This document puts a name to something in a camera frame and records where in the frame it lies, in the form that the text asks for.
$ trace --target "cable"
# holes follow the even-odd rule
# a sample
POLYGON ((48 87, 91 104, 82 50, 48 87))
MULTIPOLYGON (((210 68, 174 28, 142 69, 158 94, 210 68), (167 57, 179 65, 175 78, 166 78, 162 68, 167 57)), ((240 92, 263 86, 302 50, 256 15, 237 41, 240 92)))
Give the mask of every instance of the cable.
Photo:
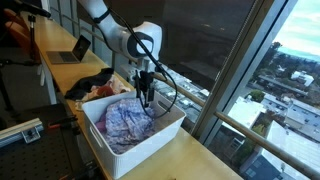
MULTIPOLYGON (((20 11, 16 13, 14 16, 14 19, 16 19, 20 15, 20 11)), ((6 32, 3 33, 3 35, 0 37, 0 42, 4 39, 4 37, 8 34, 9 30, 11 29, 11 26, 13 25, 14 21, 11 21, 11 24, 9 28, 7 28, 6 32)))
POLYGON ((7 28, 6 32, 4 32, 2 34, 2 36, 0 37, 0 42, 4 39, 4 37, 8 34, 9 30, 11 29, 11 26, 13 25, 13 21, 11 22, 9 28, 7 28))
POLYGON ((140 45, 140 47, 143 49, 143 51, 148 55, 148 57, 151 59, 151 61, 157 66, 159 70, 161 70, 161 74, 163 77, 167 80, 167 77, 165 76, 165 70, 162 66, 159 65, 158 61, 152 56, 148 48, 141 42, 140 38, 136 35, 136 33, 133 31, 132 27, 127 23, 125 19, 123 19, 118 13, 116 13, 112 8, 109 7, 109 10, 111 13, 113 13, 118 19, 121 20, 121 22, 127 27, 131 35, 134 37, 134 39, 137 41, 137 43, 140 45))
MULTIPOLYGON (((131 35, 134 37, 134 39, 137 41, 137 43, 140 45, 140 47, 143 49, 143 51, 148 55, 148 57, 151 59, 151 61, 157 66, 157 68, 161 71, 161 74, 162 76, 165 78, 165 81, 167 81, 167 77, 166 77, 166 74, 169 76, 169 78, 172 80, 172 83, 174 84, 174 89, 175 89, 175 96, 174 96, 174 99, 171 103, 171 105, 169 106, 168 109, 166 109, 166 111, 157 116, 157 117, 152 117, 150 114, 147 113, 144 105, 143 105, 143 102, 142 102, 142 99, 141 99, 141 96, 139 94, 139 99, 140 99, 140 103, 141 103, 141 106, 144 110, 144 112, 150 117, 150 118, 160 118, 162 116, 164 116, 166 113, 170 112, 170 109, 173 107, 174 103, 176 102, 176 99, 178 97, 178 88, 177 88, 177 85, 174 81, 174 79, 172 78, 172 76, 166 71, 164 70, 164 68, 158 63, 158 61, 152 56, 152 54, 150 53, 150 51, 146 48, 146 46, 141 42, 140 38, 136 35, 136 33, 133 31, 132 27, 127 23, 126 20, 124 20, 118 13, 116 13, 112 8, 109 7, 109 10, 111 11, 111 13, 113 13, 118 19, 121 20, 122 23, 124 23, 124 25, 127 27, 127 29, 129 30, 129 32, 131 33, 131 35)), ((138 81, 138 83, 136 83, 137 85, 137 93, 140 93, 140 87, 139 87, 139 80, 136 80, 136 82, 138 81)))

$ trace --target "white robotic arm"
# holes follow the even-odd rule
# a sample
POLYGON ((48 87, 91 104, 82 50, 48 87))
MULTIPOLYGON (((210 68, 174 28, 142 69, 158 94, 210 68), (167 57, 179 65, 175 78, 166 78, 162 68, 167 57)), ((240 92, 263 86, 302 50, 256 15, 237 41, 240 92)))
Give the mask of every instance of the white robotic arm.
POLYGON ((93 21, 98 25, 108 47, 126 56, 130 60, 136 60, 138 62, 138 68, 140 68, 139 70, 141 71, 139 75, 136 71, 136 75, 139 77, 135 76, 135 81, 137 97, 140 98, 140 91, 142 91, 145 97, 144 105, 140 98, 142 106, 146 107, 150 101, 153 101, 153 73, 155 71, 162 73, 164 80, 161 80, 163 81, 167 80, 166 75, 171 78, 175 86, 176 95, 166 112, 158 117, 169 112, 176 101, 178 93, 174 79, 158 63, 162 40, 161 27, 150 22, 143 22, 140 26, 131 28, 117 13, 111 8, 108 8, 103 0, 78 0, 78 2, 86 9, 93 21), (110 12, 116 15, 126 27, 119 25, 113 19, 110 12))
POLYGON ((160 26, 150 22, 143 22, 140 26, 132 29, 145 48, 151 53, 154 58, 151 59, 138 44, 134 34, 113 19, 110 14, 111 9, 106 6, 103 0, 78 0, 78 2, 98 25, 104 35, 106 44, 111 50, 126 56, 130 60, 149 60, 144 70, 155 71, 154 61, 159 59, 162 40, 160 26))

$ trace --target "rooftop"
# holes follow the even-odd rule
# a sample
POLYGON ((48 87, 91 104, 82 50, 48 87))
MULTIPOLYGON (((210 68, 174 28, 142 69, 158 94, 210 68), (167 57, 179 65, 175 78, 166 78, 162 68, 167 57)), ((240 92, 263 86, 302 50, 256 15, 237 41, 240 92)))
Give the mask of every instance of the rooftop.
POLYGON ((287 117, 300 123, 300 124, 305 124, 305 117, 301 112, 295 111, 292 108, 289 108, 287 111, 287 117))
POLYGON ((320 109, 315 108, 315 107, 313 107, 313 106, 310 106, 309 104, 306 104, 306 103, 304 103, 304 102, 298 101, 298 100, 296 100, 296 99, 291 99, 291 100, 292 100, 293 105, 296 105, 296 106, 298 106, 298 107, 301 107, 301 108, 303 108, 303 109, 305 109, 305 110, 307 110, 307 111, 310 111, 310 112, 312 112, 312 113, 317 114, 317 115, 320 116, 320 109))
POLYGON ((269 101, 272 101, 272 102, 275 102, 283 107, 287 107, 288 105, 286 105, 285 103, 277 100, 277 97, 271 95, 271 94, 268 94, 268 93, 264 93, 264 99, 268 99, 269 101))
MULTIPOLYGON (((316 171, 320 171, 320 144, 310 141, 293 131, 284 129, 275 121, 271 123, 266 139, 280 149, 296 157, 301 162, 314 168, 316 171)), ((282 160, 265 149, 261 151, 261 155, 264 156, 265 159, 268 160, 280 172, 282 171, 282 160)), ((308 179, 306 176, 287 164, 284 172, 295 179, 308 179)))
MULTIPOLYGON (((228 116, 244 125, 246 128, 250 129, 261 112, 266 112, 266 109, 262 104, 244 99, 243 97, 239 96, 228 116)), ((244 136, 227 123, 223 122, 222 125, 244 136)))

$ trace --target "sky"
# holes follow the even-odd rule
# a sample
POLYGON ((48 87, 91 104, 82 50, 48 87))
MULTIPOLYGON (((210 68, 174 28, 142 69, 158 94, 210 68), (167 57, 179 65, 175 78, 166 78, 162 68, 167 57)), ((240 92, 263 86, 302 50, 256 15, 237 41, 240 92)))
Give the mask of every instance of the sky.
POLYGON ((298 0, 275 41, 280 51, 320 61, 320 0, 298 0))

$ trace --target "tree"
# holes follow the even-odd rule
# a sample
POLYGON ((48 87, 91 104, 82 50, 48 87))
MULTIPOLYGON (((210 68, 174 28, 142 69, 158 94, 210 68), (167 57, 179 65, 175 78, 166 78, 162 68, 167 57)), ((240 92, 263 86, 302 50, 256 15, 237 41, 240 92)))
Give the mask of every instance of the tree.
POLYGON ((264 93, 258 89, 252 90, 246 97, 251 96, 253 101, 260 103, 264 99, 264 93))

